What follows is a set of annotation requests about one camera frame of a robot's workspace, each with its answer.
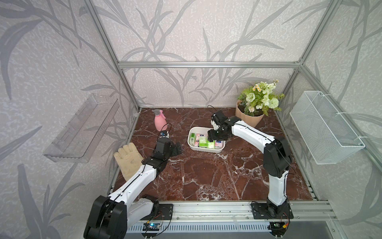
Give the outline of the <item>white storage box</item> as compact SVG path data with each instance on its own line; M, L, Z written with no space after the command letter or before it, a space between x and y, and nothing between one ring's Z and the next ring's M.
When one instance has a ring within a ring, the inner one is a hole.
M223 149L225 148L225 146L226 146L226 141L224 141L224 140L221 140L223 142L223 148L221 148L221 149L209 149L207 147L195 147L195 146L191 146L190 145L190 134L191 133L195 133L196 135L199 133L199 134L203 134L205 136L208 136L208 131L211 130L211 129L213 129L213 128L200 127L200 126L192 127L190 129L190 131L189 131L188 140L187 140L187 143L188 143L189 147L192 150L195 150L195 151L203 151L203 152L211 152L211 153L221 153L223 151Z

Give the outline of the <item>green tissue pack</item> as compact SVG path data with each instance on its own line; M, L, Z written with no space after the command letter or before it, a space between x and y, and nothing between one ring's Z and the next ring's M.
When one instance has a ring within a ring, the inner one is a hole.
M208 147L208 145L209 145L208 137L205 135L200 135L199 147Z
M215 149L215 141L212 141L212 142L208 141L208 148Z
M190 145L194 146L195 142L196 142L196 134L195 133L191 133L190 134Z

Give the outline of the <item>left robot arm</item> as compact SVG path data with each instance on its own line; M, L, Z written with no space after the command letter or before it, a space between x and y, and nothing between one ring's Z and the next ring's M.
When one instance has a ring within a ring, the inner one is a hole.
M139 194L165 169L169 158L182 153L181 144L168 137L157 139L151 156L143 158L134 143L121 147L115 159L131 162L137 159L140 167L120 188L108 196L99 196L93 202L87 224L85 239L123 239L127 230L154 212L153 197L137 200Z

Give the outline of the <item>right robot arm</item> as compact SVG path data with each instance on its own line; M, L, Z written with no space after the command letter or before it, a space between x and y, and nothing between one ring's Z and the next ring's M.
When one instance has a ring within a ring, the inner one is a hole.
M236 116L228 118L218 111L211 117L213 129L208 131L208 140L228 140L237 136L263 153L263 167L269 175L267 208L278 212L287 202L286 189L291 150L284 137L274 137L261 132Z

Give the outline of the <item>pink spray bottle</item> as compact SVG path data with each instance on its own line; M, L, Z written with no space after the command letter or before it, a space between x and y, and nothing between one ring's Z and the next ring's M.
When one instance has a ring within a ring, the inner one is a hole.
M154 123L155 123L155 127L156 127L157 131L166 130L167 129L167 121L166 121L166 117L163 114L163 111L160 109L154 109L154 110L152 110L152 112L155 114Z

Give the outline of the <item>beige flower pot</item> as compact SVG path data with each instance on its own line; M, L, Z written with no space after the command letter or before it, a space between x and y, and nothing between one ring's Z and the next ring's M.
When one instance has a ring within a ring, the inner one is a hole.
M251 127L256 127L258 125L258 123L262 120L262 118L264 117L264 115L260 115L260 116L249 116L249 115L246 115L244 114L243 112L241 112L241 110L239 109L239 105L242 101L241 100L238 100L237 103L236 103L236 112L235 112L235 116L240 118L242 121L244 121L246 124L248 124L249 126Z

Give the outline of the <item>beige work glove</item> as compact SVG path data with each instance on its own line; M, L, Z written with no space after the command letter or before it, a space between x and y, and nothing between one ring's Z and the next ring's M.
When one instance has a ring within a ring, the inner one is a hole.
M125 181L128 181L142 166L143 157L133 142L120 147L113 157Z

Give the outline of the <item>artificial green white flowers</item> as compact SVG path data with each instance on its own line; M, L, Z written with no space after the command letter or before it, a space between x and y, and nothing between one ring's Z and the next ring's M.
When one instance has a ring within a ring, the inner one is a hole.
M244 89L238 97L239 111L250 117L268 116L269 110L281 112L280 100L282 100L285 95L276 94L274 92L278 82L278 80L274 80L271 83L262 81Z

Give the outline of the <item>left green circuit board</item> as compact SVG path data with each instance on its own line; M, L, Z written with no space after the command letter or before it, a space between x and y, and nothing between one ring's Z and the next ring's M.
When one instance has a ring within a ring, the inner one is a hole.
M143 224L143 232L158 232L161 229L161 223L148 222Z

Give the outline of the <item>right circuit board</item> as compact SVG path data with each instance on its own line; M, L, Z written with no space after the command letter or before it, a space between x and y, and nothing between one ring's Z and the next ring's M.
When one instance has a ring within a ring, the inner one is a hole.
M289 227L289 223L284 222L270 222L269 229L273 233L285 233Z

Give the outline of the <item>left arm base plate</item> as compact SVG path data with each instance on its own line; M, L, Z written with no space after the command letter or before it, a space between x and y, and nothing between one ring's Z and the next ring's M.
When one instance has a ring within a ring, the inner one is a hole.
M155 204L152 212L141 220L171 220L173 217L173 204Z

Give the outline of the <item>aluminium front rail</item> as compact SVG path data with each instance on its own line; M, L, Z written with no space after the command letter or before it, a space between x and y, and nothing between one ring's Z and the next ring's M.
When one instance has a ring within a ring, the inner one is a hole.
M254 219L251 201L173 201L173 217L166 222L337 221L328 201L289 201L293 219Z

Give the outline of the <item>clear acrylic wall shelf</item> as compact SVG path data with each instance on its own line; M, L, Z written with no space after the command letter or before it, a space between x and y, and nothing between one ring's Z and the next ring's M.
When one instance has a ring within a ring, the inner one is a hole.
M43 156L53 162L88 163L119 107L116 97L90 94Z

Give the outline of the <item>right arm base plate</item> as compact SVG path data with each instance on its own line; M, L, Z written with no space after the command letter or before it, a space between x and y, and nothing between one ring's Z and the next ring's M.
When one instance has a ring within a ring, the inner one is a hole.
M250 206L254 219L278 220L294 218L288 200L284 201L279 206L275 205L268 199L266 203L253 201Z

